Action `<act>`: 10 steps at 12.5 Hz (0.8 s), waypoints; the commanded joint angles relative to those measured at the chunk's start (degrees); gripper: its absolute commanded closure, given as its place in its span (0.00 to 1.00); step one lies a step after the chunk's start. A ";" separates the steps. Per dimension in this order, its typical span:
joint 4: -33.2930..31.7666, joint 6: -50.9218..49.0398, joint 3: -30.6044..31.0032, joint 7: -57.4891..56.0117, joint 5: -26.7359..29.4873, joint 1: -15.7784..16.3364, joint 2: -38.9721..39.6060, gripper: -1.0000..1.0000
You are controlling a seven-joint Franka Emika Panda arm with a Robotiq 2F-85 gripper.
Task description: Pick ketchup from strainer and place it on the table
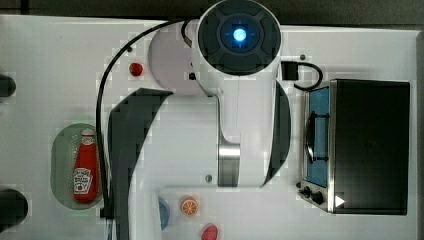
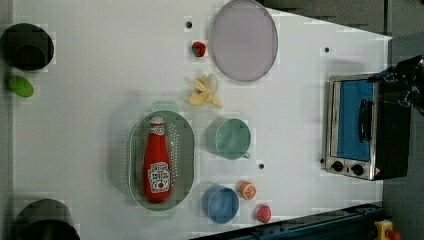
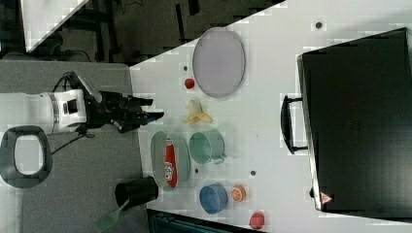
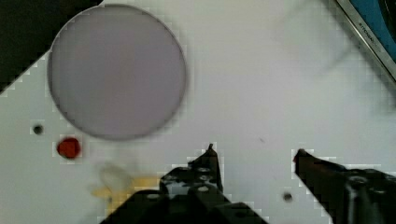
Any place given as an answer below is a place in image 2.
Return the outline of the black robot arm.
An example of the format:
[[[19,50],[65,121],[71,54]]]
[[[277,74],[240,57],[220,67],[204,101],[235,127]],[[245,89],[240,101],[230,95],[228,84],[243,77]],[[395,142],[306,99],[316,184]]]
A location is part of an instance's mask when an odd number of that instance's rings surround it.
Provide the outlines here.
[[[398,62],[367,79],[378,83],[382,89],[378,99],[404,108],[413,107],[423,114],[423,56],[418,55]]]

